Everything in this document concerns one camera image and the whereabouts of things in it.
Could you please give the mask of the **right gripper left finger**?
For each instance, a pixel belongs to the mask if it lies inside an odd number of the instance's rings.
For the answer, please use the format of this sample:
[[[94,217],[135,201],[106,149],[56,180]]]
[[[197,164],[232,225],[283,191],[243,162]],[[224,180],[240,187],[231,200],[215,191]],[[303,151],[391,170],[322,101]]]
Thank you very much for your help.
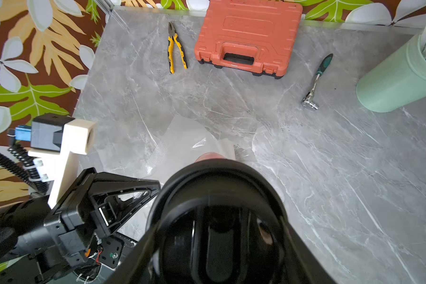
[[[156,227],[150,228],[105,283],[158,284],[159,280],[153,265],[156,237]]]

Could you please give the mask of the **clear plastic carrier bag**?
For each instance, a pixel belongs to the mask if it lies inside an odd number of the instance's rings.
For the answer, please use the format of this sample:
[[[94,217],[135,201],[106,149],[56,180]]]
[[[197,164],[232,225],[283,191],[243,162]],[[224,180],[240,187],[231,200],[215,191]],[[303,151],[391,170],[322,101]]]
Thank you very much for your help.
[[[182,168],[209,155],[247,162],[252,158],[256,126],[249,123],[206,125],[180,115],[151,132],[142,121],[120,132],[110,171],[164,185]]]

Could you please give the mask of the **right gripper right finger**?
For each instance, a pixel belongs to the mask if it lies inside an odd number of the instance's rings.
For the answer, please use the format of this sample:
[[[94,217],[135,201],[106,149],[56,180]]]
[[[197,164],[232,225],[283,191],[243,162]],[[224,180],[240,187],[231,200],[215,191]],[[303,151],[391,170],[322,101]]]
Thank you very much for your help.
[[[336,284],[289,222],[280,220],[284,232],[282,284]]]

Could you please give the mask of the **red milk tea cup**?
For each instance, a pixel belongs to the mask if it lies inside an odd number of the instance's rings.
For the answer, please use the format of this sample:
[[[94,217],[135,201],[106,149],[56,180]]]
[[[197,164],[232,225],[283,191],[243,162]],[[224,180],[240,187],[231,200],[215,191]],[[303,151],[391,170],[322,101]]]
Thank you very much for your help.
[[[195,162],[172,175],[149,212],[156,228],[154,284],[278,284],[285,217],[256,170],[230,159]]]

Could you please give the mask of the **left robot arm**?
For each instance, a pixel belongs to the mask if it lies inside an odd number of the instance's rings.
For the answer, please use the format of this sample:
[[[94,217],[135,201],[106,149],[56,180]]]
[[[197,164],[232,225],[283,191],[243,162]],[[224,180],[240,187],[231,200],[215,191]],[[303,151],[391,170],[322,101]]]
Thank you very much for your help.
[[[54,207],[40,197],[0,209],[0,284],[46,284],[72,272],[92,282],[135,241],[119,229],[159,192],[158,181],[83,170]]]

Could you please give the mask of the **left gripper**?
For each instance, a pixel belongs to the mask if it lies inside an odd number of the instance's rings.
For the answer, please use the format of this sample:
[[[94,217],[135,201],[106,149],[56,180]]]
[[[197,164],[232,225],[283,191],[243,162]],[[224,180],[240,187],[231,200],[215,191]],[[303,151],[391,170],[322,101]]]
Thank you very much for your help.
[[[37,273],[115,269],[127,240],[117,231],[160,192],[160,182],[84,170],[54,208],[21,206],[21,254]]]

